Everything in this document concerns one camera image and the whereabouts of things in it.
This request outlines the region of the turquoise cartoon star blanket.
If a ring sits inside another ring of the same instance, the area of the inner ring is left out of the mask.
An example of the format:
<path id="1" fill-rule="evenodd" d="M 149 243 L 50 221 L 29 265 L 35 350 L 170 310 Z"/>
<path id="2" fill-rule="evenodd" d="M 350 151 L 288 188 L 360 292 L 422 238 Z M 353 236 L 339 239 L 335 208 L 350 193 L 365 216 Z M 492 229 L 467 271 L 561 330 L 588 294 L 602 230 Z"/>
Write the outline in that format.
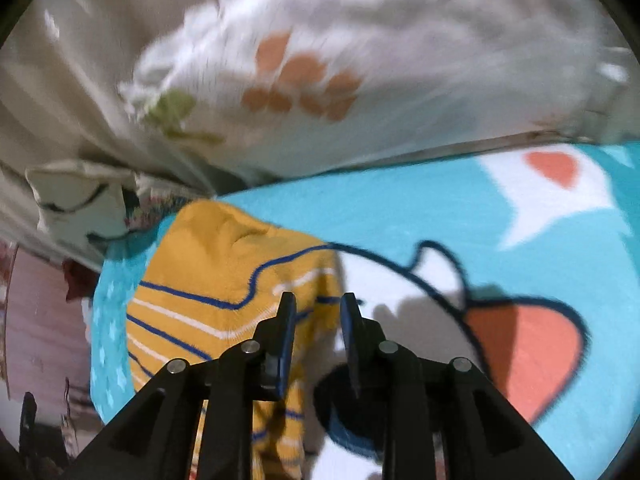
<path id="1" fill-rule="evenodd" d="M 577 479 L 638 443 L 639 148 L 550 145 L 328 174 L 228 203 L 333 242 L 384 330 L 487 370 Z"/>

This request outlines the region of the orange striped knit sweater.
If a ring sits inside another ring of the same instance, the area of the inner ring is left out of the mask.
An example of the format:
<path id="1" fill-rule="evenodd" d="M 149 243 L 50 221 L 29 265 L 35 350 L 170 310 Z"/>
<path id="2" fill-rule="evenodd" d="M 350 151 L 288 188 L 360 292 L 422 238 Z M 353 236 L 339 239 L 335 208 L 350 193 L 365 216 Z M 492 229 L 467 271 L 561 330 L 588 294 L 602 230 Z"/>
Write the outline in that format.
<path id="1" fill-rule="evenodd" d="M 306 359 L 335 335 L 343 293 L 334 251 L 308 234 L 262 222 L 239 208 L 200 200 L 184 207 L 160 240 L 126 309 L 134 388 L 173 358 L 219 358 L 296 299 L 290 379 L 281 404 L 253 408 L 255 479 L 299 479 L 305 461 Z"/>

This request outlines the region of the white floral leaf pillow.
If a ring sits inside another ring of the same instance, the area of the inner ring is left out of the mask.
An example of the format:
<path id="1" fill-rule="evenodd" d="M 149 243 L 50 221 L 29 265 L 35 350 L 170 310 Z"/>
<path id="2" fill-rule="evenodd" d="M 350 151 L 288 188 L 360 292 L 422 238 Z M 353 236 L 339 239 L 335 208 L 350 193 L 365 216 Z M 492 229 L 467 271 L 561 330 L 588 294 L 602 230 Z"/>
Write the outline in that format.
<path id="1" fill-rule="evenodd" d="M 597 0 L 213 0 L 119 91 L 138 122 L 253 184 L 639 133 L 639 65 Z"/>

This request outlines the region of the dark red plush toy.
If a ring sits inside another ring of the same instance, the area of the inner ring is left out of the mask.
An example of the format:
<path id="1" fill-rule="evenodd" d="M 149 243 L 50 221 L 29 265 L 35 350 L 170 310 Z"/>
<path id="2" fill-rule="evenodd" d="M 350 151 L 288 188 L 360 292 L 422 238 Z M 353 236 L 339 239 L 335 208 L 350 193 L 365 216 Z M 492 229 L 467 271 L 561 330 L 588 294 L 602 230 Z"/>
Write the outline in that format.
<path id="1" fill-rule="evenodd" d="M 67 285 L 67 302 L 93 296 L 99 274 L 72 259 L 65 259 L 62 262 L 62 271 Z"/>

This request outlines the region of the cream crane print pillow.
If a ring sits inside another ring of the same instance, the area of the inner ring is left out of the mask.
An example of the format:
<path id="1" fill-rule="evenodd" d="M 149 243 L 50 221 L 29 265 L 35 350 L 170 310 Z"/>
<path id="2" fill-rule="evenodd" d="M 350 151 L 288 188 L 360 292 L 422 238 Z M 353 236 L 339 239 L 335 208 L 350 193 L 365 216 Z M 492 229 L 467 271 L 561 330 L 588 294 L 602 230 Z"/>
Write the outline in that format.
<path id="1" fill-rule="evenodd" d="M 108 244 L 146 231 L 202 193 L 130 169 L 58 160 L 25 172 L 39 209 L 38 230 L 95 266 Z"/>

